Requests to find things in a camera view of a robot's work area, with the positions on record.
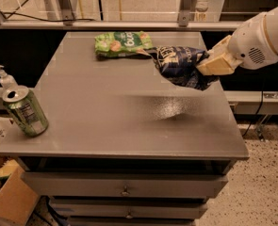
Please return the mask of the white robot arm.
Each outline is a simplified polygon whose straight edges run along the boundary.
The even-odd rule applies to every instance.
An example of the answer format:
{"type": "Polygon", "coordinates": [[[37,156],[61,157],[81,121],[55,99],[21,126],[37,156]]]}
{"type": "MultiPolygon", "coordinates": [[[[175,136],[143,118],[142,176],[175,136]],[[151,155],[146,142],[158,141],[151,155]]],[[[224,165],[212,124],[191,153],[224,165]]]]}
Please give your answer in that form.
{"type": "Polygon", "coordinates": [[[237,67],[258,70],[278,62],[278,7],[244,22],[197,65],[203,75],[231,74],[237,67]]]}

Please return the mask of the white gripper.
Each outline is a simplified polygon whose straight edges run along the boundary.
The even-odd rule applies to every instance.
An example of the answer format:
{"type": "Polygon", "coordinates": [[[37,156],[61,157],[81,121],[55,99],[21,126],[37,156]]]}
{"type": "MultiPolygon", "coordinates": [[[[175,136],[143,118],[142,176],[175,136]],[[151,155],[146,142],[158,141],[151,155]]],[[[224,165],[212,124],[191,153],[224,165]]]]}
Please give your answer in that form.
{"type": "Polygon", "coordinates": [[[197,65],[203,75],[232,74],[240,65],[257,70],[278,62],[278,11],[262,12],[220,40],[197,65]]]}

